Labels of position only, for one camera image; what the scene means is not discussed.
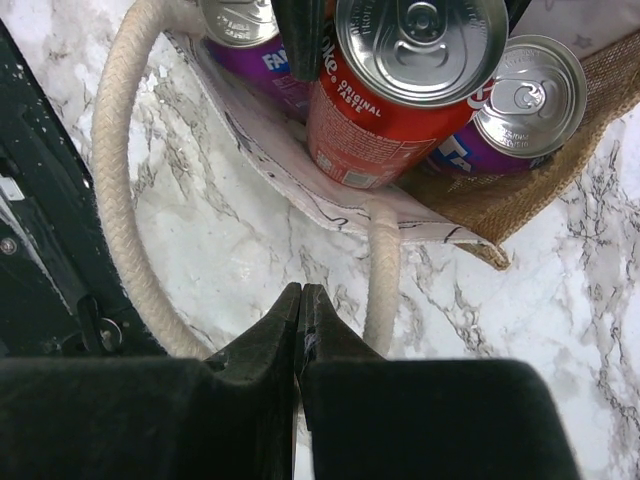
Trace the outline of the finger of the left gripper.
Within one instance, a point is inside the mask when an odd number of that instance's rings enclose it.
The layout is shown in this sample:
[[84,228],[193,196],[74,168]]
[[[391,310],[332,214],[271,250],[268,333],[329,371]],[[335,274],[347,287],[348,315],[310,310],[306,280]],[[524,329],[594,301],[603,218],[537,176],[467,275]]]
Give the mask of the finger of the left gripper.
[[273,0],[278,29],[291,74],[299,81],[318,79],[326,13],[322,0]]

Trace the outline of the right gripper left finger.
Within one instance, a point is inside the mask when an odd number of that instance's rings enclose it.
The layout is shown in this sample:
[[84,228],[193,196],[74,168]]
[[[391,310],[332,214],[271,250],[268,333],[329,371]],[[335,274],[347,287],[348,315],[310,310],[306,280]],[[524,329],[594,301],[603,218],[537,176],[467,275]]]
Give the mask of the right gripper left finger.
[[302,289],[205,360],[5,359],[5,479],[289,479]]

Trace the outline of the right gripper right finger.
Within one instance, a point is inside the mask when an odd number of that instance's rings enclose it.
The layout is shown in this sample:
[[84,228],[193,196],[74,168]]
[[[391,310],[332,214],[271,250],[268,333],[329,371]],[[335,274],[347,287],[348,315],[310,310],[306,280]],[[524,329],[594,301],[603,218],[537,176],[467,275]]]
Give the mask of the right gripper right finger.
[[318,479],[576,479],[541,376],[512,359],[385,360],[302,292],[297,375]]

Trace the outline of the purple Fanta can front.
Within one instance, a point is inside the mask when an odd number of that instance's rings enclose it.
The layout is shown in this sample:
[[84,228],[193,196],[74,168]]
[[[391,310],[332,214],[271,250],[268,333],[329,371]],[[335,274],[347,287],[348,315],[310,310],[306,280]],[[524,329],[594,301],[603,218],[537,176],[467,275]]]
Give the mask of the purple Fanta can front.
[[204,45],[222,67],[248,82],[294,118],[305,121],[309,85],[291,74],[269,1],[204,0]]

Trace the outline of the purple fanta can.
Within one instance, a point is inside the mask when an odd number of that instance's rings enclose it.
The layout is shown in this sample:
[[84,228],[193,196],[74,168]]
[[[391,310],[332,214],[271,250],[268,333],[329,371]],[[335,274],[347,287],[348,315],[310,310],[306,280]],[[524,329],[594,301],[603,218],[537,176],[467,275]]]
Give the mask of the purple fanta can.
[[568,47],[542,35],[513,37],[485,105],[422,166],[465,176],[537,169],[577,131],[586,104],[586,76]]
[[291,74],[269,1],[204,0],[204,45],[222,67],[248,82],[294,118],[305,121],[309,85]]

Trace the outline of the red cola can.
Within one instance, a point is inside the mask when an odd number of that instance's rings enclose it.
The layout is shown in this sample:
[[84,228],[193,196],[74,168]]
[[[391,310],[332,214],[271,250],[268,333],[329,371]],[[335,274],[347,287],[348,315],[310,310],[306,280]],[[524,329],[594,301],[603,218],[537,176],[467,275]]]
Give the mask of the red cola can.
[[358,189],[395,181],[465,127],[494,86],[502,1],[339,1],[311,90],[311,158]]

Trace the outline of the burlap canvas tote bag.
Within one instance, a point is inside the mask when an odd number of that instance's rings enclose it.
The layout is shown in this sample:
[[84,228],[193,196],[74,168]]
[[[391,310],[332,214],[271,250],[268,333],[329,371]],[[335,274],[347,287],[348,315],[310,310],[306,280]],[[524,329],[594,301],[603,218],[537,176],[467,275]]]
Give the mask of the burlap canvas tote bag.
[[369,239],[366,337],[379,351],[386,351],[391,340],[402,246],[453,244],[497,270],[507,269],[503,242],[564,192],[608,125],[639,101],[639,32],[632,29],[583,60],[585,115],[577,133],[541,168],[452,179],[413,171],[398,186],[357,191],[324,176],[272,110],[217,71],[200,45],[204,33],[204,19],[192,1],[135,2],[109,51],[91,130],[96,202],[112,260],[147,329],[168,353],[180,357],[203,357],[208,347],[174,309],[149,262],[136,224],[128,162],[133,105],[159,36],[168,35],[184,51],[206,103],[275,190],[320,226]]

